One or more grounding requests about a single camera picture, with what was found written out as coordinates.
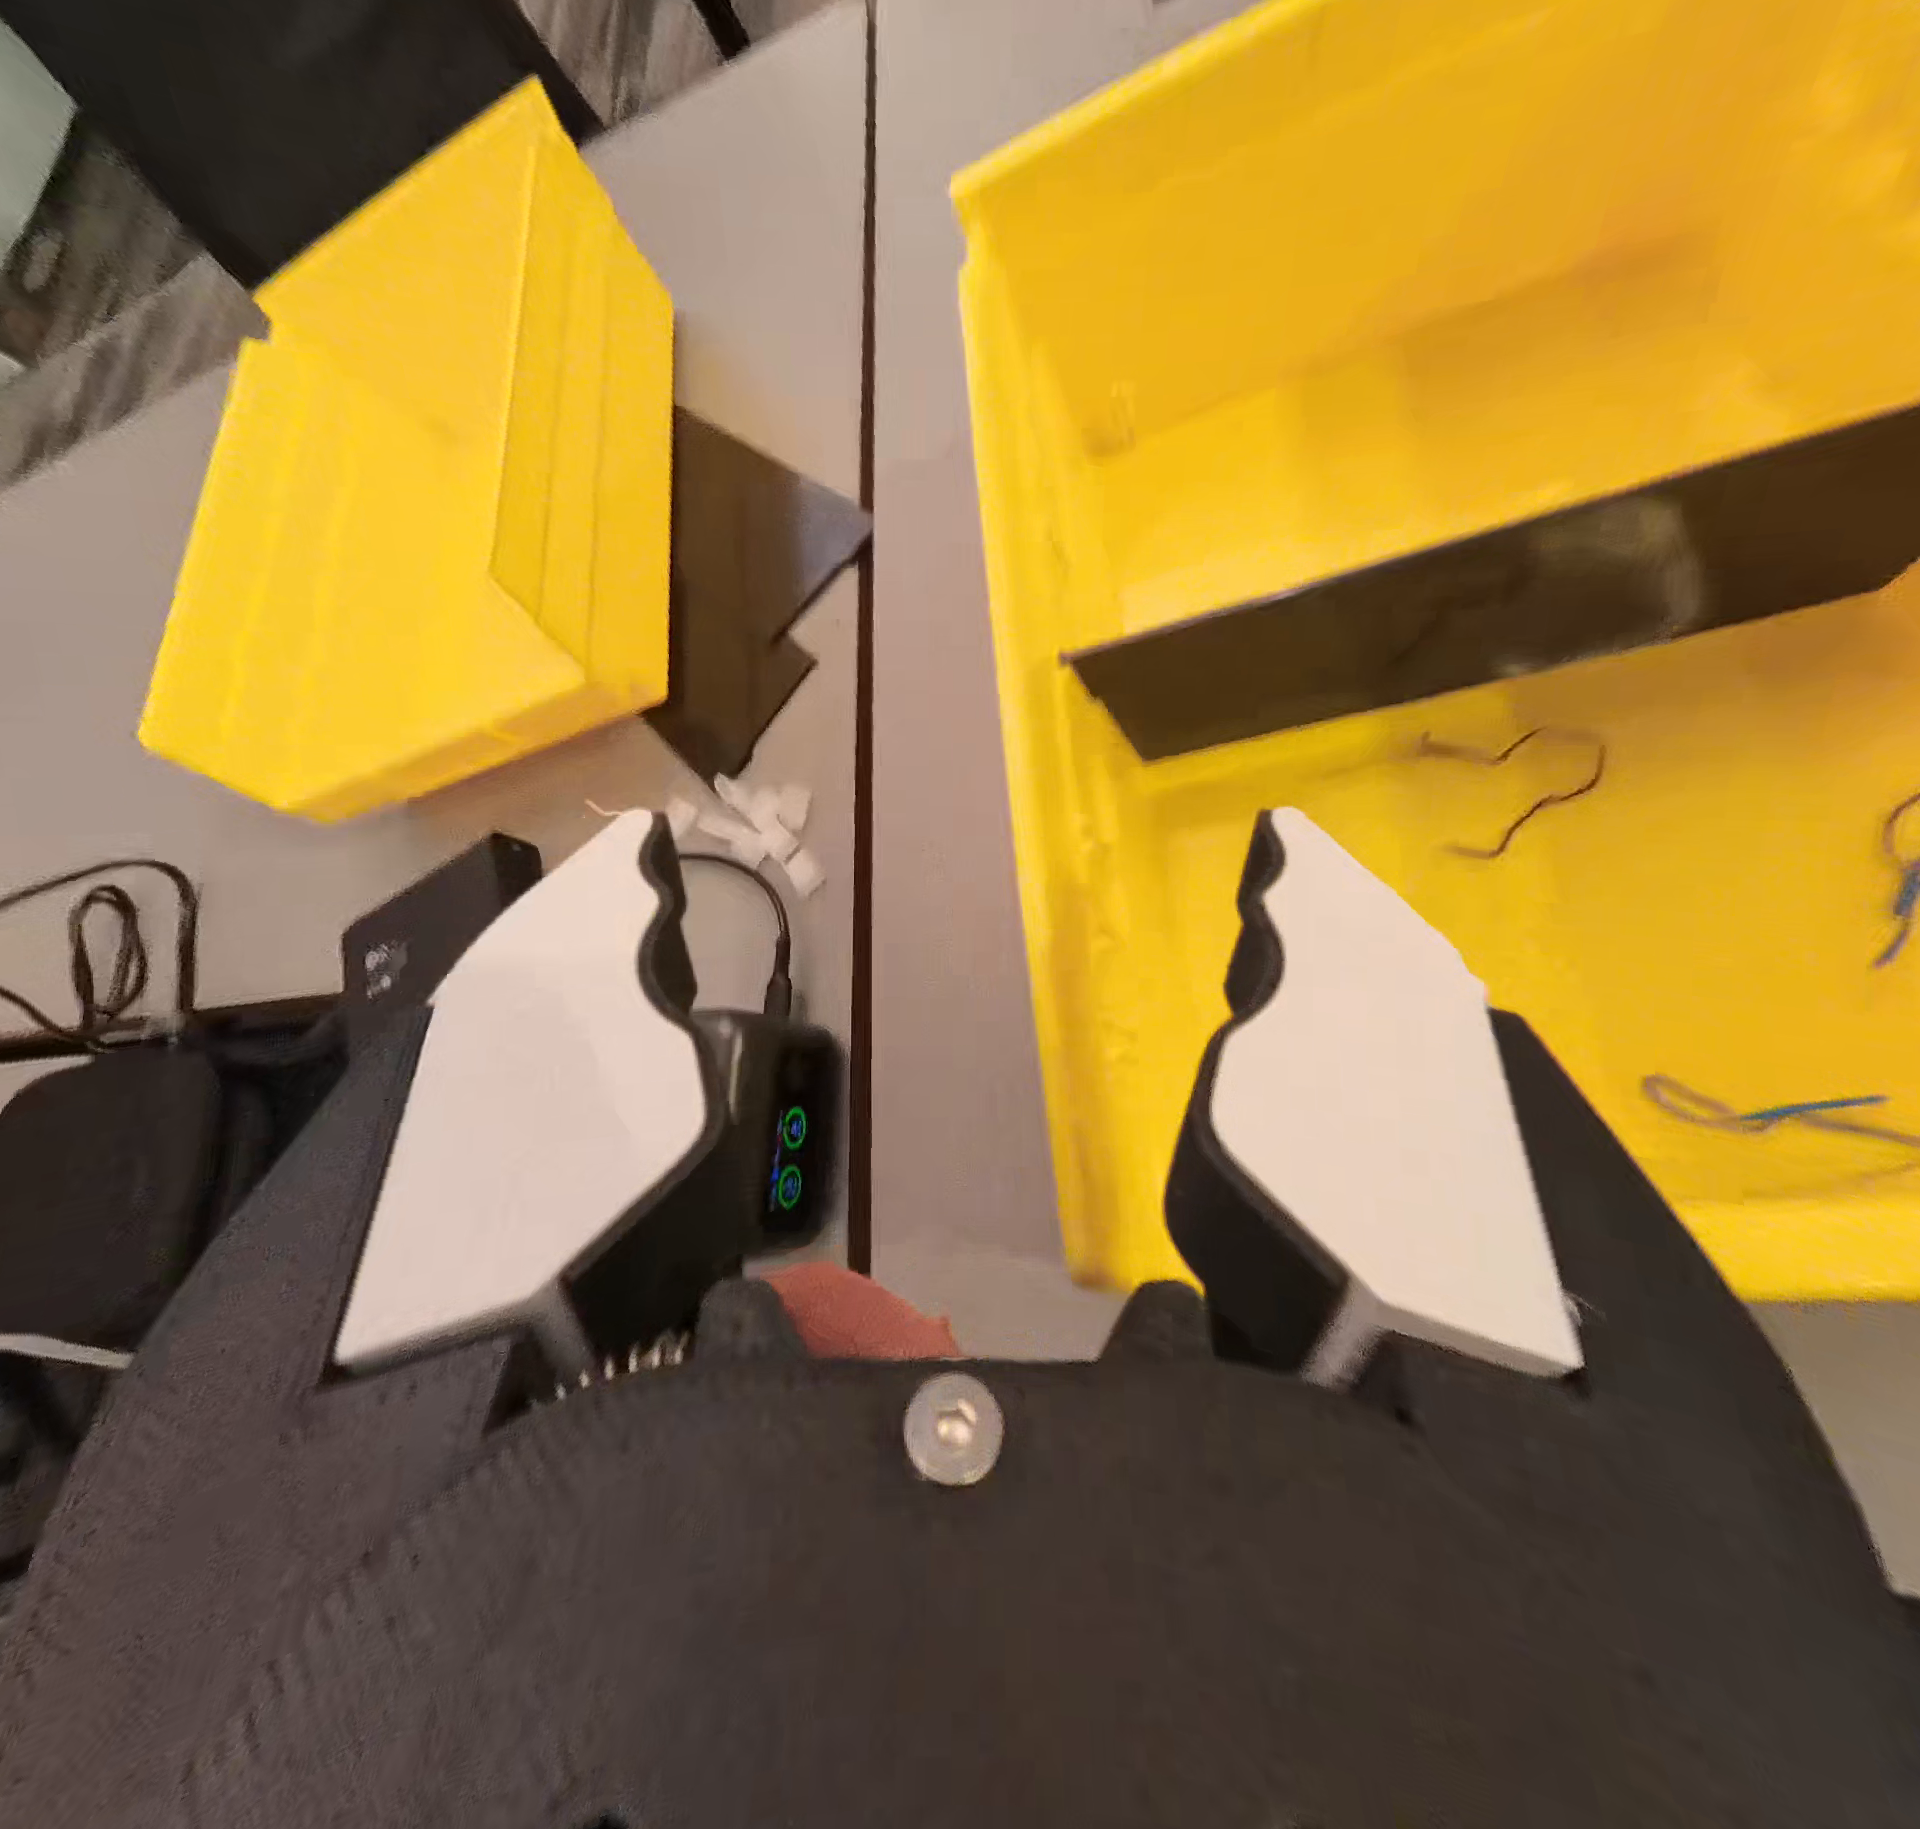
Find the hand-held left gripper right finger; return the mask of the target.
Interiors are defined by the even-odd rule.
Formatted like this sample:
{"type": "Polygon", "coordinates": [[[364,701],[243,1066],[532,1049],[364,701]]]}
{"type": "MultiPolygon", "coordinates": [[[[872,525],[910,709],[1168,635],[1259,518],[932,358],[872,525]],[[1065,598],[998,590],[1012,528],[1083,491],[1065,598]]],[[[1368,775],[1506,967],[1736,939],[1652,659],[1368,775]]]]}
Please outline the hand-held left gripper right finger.
{"type": "Polygon", "coordinates": [[[1230,1356],[1348,1391],[1398,1341],[1582,1370],[1487,987],[1301,810],[1267,810],[1164,1222],[1230,1356]]]}

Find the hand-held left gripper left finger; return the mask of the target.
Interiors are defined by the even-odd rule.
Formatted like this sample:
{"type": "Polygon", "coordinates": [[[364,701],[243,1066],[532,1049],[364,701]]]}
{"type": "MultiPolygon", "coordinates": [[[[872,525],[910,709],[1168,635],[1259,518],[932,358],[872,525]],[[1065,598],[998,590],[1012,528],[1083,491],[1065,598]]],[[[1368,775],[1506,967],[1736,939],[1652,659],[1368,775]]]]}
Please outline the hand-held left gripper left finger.
{"type": "Polygon", "coordinates": [[[437,983],[332,1344],[364,1374],[482,1337],[561,1379],[692,1328],[745,1256],[715,1185],[672,821],[627,810],[437,983]]]}

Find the yellow plastic bin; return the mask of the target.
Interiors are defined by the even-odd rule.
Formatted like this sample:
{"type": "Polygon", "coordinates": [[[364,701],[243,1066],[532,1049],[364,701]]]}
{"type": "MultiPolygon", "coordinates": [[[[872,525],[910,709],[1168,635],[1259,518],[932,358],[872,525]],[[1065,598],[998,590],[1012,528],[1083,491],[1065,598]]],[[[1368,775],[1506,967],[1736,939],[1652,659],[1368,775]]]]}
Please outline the yellow plastic bin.
{"type": "Polygon", "coordinates": [[[1138,760],[1062,655],[1916,405],[1916,0],[1267,0],[951,179],[1067,1266],[1164,1172],[1256,815],[1305,810],[1554,1049],[1738,1294],[1916,1300],[1916,565],[1875,594],[1138,760]],[[1421,734],[1609,745],[1499,770],[1421,734]]]}
{"type": "Polygon", "coordinates": [[[256,304],[146,751],[343,821],[671,697],[678,312],[540,80],[256,304]]]}

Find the small black box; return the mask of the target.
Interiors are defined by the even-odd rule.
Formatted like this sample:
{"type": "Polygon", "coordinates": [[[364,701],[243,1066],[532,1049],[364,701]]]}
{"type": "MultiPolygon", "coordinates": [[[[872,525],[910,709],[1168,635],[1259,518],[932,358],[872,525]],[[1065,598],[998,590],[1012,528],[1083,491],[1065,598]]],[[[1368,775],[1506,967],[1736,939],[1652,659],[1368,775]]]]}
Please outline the small black box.
{"type": "Polygon", "coordinates": [[[367,1047],[390,1016],[435,999],[464,952],[540,876],[539,844],[489,831],[355,919],[341,939],[346,1047],[367,1047]]]}

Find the small black electronic device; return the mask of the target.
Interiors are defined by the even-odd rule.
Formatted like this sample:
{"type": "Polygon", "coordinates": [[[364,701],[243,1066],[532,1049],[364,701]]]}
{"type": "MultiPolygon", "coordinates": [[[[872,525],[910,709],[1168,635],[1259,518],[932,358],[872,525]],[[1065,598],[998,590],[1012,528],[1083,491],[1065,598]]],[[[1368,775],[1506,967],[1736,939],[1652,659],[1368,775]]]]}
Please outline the small black electronic device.
{"type": "Polygon", "coordinates": [[[734,1257],[818,1240],[837,1203],[839,1043],[823,1024],[734,1007],[696,1009],[692,1024],[720,1103],[698,1183],[734,1257]]]}

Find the brown twist tie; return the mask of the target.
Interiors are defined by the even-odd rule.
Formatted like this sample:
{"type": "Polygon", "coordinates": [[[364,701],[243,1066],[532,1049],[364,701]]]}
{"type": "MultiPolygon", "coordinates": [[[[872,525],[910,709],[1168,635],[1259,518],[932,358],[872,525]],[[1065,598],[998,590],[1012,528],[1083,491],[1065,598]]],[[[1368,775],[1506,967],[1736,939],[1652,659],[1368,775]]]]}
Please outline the brown twist tie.
{"type": "Polygon", "coordinates": [[[1535,751],[1580,751],[1582,766],[1580,774],[1561,788],[1542,788],[1532,797],[1524,810],[1520,810],[1491,841],[1464,841],[1450,840],[1444,844],[1444,851],[1457,859],[1472,859],[1472,863],[1495,863],[1502,859],[1518,841],[1524,829],[1538,821],[1542,815],[1554,810],[1568,810],[1579,805],[1580,799],[1589,799],[1595,794],[1595,788],[1606,779],[1609,769],[1609,745],[1606,741],[1582,727],[1561,727],[1561,726],[1535,726],[1524,727],[1524,734],[1504,741],[1502,745],[1487,745],[1487,742],[1472,742],[1472,741],[1453,741],[1453,739],[1439,739],[1431,731],[1421,734],[1421,739],[1411,745],[1411,760],[1435,760],[1435,764],[1450,764],[1450,766],[1472,766],[1478,770],[1499,770],[1509,766],[1511,760],[1528,758],[1535,751]]]}

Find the pile of white plastic clips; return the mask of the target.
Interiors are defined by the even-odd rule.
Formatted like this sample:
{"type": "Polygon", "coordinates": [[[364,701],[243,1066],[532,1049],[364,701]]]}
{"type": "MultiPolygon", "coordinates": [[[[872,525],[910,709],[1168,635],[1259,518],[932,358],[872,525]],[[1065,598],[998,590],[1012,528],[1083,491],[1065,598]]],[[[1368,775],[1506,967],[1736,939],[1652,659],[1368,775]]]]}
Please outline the pile of white plastic clips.
{"type": "Polygon", "coordinates": [[[681,867],[738,872],[801,902],[828,886],[828,864],[809,841],[814,794],[807,783],[754,783],[735,775],[707,783],[681,770],[584,792],[580,807],[597,821],[634,810],[658,812],[681,867]]]}

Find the blue twist tie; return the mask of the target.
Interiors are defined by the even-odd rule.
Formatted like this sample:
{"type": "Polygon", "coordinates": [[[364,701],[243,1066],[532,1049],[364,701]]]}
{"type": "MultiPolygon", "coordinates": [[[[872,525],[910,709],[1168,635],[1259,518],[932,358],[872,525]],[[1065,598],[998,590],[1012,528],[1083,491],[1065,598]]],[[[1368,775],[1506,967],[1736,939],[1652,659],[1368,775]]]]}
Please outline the blue twist tie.
{"type": "Polygon", "coordinates": [[[1884,939],[1869,963],[1875,971],[1884,971],[1897,963],[1916,930],[1918,801],[1918,788],[1908,792],[1908,797],[1897,801],[1879,825],[1877,850],[1884,859],[1888,876],[1893,877],[1893,887],[1888,901],[1884,939]]]}
{"type": "Polygon", "coordinates": [[[1879,1108],[1884,1096],[1812,1096],[1770,1106],[1729,1106],[1675,1076],[1650,1073],[1642,1079],[1644,1100],[1671,1120],[1741,1137],[1765,1137],[1779,1128],[1812,1128],[1836,1138],[1859,1138],[1918,1155],[1918,1133],[1893,1127],[1879,1108]]]}

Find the black flat plate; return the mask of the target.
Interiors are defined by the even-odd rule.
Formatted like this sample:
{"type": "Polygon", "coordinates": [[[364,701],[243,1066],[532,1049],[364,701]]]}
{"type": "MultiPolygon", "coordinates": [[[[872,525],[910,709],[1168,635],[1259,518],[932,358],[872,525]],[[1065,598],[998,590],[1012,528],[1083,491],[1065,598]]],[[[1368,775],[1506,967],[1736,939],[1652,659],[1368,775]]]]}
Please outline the black flat plate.
{"type": "Polygon", "coordinates": [[[795,626],[871,537],[849,496],[676,409],[668,697],[644,723],[696,775],[754,760],[818,665],[795,626]]]}

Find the black mesh office chair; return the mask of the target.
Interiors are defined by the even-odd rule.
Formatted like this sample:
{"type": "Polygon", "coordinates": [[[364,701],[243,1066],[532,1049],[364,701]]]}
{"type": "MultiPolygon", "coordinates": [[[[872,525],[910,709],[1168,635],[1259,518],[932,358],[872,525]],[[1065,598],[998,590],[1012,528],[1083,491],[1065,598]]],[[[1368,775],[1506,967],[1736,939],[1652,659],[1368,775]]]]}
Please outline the black mesh office chair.
{"type": "Polygon", "coordinates": [[[3,14],[243,287],[522,80],[577,141],[602,130],[516,0],[3,0],[3,14]]]}

